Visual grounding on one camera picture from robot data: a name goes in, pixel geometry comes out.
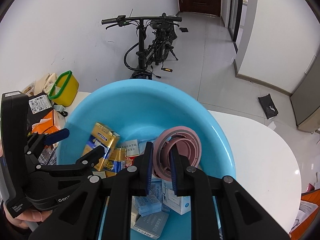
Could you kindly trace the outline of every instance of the pink tape roll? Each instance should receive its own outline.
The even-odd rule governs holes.
[[[189,159],[191,166],[198,166],[201,158],[198,135],[188,127],[177,126],[163,131],[153,143],[154,176],[171,181],[169,153],[174,144],[177,145],[179,154]]]

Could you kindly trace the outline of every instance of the bicycle pedal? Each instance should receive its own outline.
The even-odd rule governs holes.
[[[167,72],[172,72],[173,70],[172,69],[170,69],[170,68],[161,68],[161,70],[163,70],[163,71],[167,71]]]

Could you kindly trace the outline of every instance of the green rim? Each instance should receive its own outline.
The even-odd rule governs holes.
[[[56,95],[53,96],[52,94],[53,94],[53,92],[54,92],[55,89],[56,89],[56,85],[58,84],[58,82],[60,81],[60,79],[61,79],[62,77],[64,77],[65,75],[68,75],[66,81],[65,81],[64,84],[62,85],[62,87],[61,87],[61,89],[59,90],[58,94],[56,94]],[[65,73],[62,73],[62,74],[58,77],[57,81],[54,83],[54,85],[52,86],[52,89],[51,89],[51,91],[50,91],[50,93],[49,93],[49,99],[50,99],[50,100],[57,99],[57,98],[62,94],[62,92],[64,91],[66,85],[68,84],[71,76],[72,76],[72,71],[69,70],[69,71],[66,71]]]

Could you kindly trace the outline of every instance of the bicycle seat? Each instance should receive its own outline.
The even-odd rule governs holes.
[[[150,24],[151,28],[154,30],[166,30],[169,31],[172,24],[170,23],[158,23],[153,22]]]

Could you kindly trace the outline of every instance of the blue plastic tub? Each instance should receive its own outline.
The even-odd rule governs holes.
[[[130,79],[106,85],[85,98],[70,115],[65,127],[69,138],[57,150],[58,164],[72,164],[82,155],[95,122],[102,122],[121,136],[121,141],[148,139],[165,129],[184,125],[193,129],[202,144],[200,165],[215,177],[236,177],[226,136],[213,116],[195,99],[167,84]],[[150,239],[131,230],[131,239]],[[161,239],[191,239],[190,212],[171,211]]]

